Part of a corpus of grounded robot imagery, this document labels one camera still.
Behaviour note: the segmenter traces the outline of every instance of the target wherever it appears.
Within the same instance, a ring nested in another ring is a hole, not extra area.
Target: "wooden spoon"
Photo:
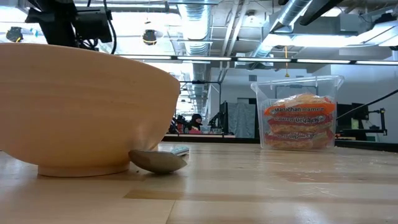
[[[156,174],[168,174],[187,165],[181,157],[188,153],[189,147],[179,147],[170,152],[131,150],[129,157],[131,162],[141,169]]]

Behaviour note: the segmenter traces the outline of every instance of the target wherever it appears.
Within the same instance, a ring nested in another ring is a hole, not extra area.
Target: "ventilation duct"
[[[267,36],[271,32],[291,33],[294,23],[306,10],[312,0],[290,0],[279,12],[271,15],[263,27],[264,40],[252,53],[251,57],[264,58],[269,55],[273,46],[267,43]],[[248,70],[257,68],[258,63],[248,65]]]
[[[203,56],[209,54],[209,44],[200,42],[208,38],[210,29],[211,6],[198,4],[181,4],[178,5],[183,20],[183,36],[184,39],[192,40],[186,42],[185,48],[187,55]],[[204,63],[193,64],[193,80],[210,79],[210,68]],[[203,90],[207,90],[208,85],[193,85],[193,98],[196,98],[197,109],[199,113],[203,113],[202,109],[206,105]]]

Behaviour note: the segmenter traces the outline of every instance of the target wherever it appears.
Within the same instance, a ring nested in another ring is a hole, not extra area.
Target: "workbench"
[[[188,166],[154,175],[37,176],[0,152],[1,224],[398,223],[398,155],[257,144],[189,146]]]

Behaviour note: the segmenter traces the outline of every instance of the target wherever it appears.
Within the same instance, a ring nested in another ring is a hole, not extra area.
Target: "spoon handle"
[[[172,149],[170,152],[172,154],[175,154],[176,156],[183,156],[189,153],[189,147],[187,146],[177,147],[175,149]]]

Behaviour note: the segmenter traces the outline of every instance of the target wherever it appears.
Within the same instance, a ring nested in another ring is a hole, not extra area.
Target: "wooden bowl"
[[[179,82],[167,72],[89,50],[0,44],[0,149],[39,174],[122,172],[170,125]]]

